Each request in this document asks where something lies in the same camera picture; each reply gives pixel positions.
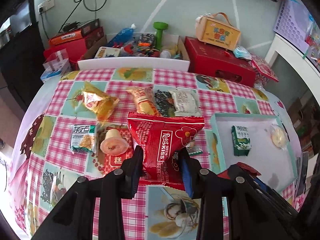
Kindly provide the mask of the red gold cake packet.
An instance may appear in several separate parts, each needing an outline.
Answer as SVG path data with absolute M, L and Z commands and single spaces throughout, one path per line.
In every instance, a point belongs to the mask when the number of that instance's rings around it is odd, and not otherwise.
M 105 135 L 108 130 L 116 129 L 121 137 L 128 143 L 129 147 L 123 154 L 118 156 L 105 154 L 100 149 L 101 142 L 105 139 Z M 88 158 L 86 172 L 91 173 L 93 176 L 102 177 L 110 171 L 115 170 L 116 168 L 120 168 L 123 161 L 125 159 L 129 159 L 133 155 L 133 140 L 131 137 L 131 133 L 126 126 L 107 126 L 101 127 L 97 131 L 97 152 L 91 153 Z

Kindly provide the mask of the pink pudding cup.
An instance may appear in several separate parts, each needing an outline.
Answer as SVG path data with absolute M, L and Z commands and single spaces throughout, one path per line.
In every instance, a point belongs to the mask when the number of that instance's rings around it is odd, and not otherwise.
M 105 134 L 105 139 L 100 144 L 100 149 L 104 154 L 119 156 L 125 153 L 129 148 L 129 144 L 122 138 L 120 132 L 113 128 L 109 129 Z

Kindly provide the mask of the red Kiss snack bag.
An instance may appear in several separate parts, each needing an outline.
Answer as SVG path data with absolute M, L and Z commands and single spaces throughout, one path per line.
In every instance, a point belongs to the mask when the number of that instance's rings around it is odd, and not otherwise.
M 204 118 L 130 112 L 127 125 L 132 139 L 143 149 L 142 185 L 162 185 L 184 190 L 175 153 L 185 148 L 204 127 Z

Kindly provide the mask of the black smartphone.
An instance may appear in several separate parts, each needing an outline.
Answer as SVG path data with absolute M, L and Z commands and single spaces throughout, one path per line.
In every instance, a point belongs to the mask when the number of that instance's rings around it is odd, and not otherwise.
M 302 152 L 302 155 L 297 158 L 297 172 L 298 177 L 295 183 L 295 197 L 300 196 L 305 191 L 306 175 L 308 171 L 308 152 Z

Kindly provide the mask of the green white milk carton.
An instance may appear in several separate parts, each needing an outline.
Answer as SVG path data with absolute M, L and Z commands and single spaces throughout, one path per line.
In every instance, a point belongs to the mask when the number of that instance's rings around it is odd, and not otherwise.
M 249 137 L 248 128 L 246 126 L 232 126 L 231 135 L 233 142 L 233 150 L 235 156 L 248 156 L 252 145 Z

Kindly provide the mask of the white tray with teal rim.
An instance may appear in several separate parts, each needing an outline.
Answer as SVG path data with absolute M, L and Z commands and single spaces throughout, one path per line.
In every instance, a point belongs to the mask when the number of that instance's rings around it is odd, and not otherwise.
M 215 113 L 210 118 L 211 132 L 207 132 L 210 169 L 221 173 L 238 162 L 245 163 L 261 173 L 265 184 L 281 193 L 298 176 L 296 156 L 290 142 L 276 147 L 271 129 L 284 128 L 275 115 Z M 233 152 L 232 126 L 245 126 L 252 148 L 247 156 L 237 157 Z

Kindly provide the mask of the clear-wrapped round yellow cake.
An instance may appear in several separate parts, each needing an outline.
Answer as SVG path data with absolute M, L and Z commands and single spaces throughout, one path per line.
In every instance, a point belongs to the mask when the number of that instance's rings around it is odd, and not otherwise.
M 284 128 L 278 125 L 272 124 L 270 126 L 270 138 L 276 148 L 285 150 L 289 143 L 289 137 Z

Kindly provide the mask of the white beige snack packet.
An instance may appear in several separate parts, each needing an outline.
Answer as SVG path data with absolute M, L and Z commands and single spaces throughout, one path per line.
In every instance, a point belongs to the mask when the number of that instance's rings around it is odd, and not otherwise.
M 197 103 L 198 97 L 192 89 L 170 89 L 168 92 L 174 101 L 175 116 L 201 116 Z

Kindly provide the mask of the red patterned lidded box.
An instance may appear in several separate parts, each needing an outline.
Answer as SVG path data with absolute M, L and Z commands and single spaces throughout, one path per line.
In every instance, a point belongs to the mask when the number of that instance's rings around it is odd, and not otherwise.
M 265 86 L 270 80 L 279 82 L 279 79 L 265 59 L 255 54 L 251 54 L 251 66 L 255 71 L 256 84 Z

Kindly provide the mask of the orange bread snack packet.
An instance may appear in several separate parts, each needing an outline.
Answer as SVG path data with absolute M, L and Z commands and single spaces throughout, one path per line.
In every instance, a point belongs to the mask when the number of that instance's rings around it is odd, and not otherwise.
M 126 91 L 133 96 L 137 113 L 161 116 L 154 103 L 152 86 L 129 87 Z

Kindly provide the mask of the black seaweed snack packet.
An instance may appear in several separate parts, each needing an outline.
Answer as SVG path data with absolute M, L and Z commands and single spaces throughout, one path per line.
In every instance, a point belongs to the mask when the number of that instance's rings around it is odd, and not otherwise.
M 171 94 L 167 91 L 156 90 L 154 93 L 157 109 L 164 117 L 175 116 L 175 105 Z

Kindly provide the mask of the clear plastic tissue box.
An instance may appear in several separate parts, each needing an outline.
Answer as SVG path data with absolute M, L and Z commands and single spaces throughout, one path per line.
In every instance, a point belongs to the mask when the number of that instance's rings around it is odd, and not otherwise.
M 52 53 L 43 64 L 44 72 L 40 79 L 43 83 L 49 79 L 59 76 L 62 77 L 72 70 L 69 56 L 66 49 Z

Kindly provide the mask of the large red gift box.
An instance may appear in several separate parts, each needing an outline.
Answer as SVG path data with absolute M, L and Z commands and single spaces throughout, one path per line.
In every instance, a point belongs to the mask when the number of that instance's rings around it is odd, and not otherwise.
M 184 46 L 190 59 L 189 72 L 254 86 L 255 71 L 252 66 L 244 59 L 237 59 L 232 51 L 189 36 L 185 37 Z

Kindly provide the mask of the white shelf unit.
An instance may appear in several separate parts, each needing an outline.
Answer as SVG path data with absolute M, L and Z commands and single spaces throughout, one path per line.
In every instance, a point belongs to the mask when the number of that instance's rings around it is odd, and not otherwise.
M 319 103 L 319 71 L 310 60 L 303 58 L 303 54 L 293 44 L 282 36 L 275 34 L 265 56 L 265 61 L 272 67 L 279 55 L 296 71 Z

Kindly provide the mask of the green dumbbell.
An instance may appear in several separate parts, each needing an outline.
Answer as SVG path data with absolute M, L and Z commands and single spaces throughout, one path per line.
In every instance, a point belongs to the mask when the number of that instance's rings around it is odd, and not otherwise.
M 153 27 L 156 29 L 156 46 L 157 50 L 161 50 L 163 31 L 168 29 L 168 24 L 164 22 L 154 22 Z

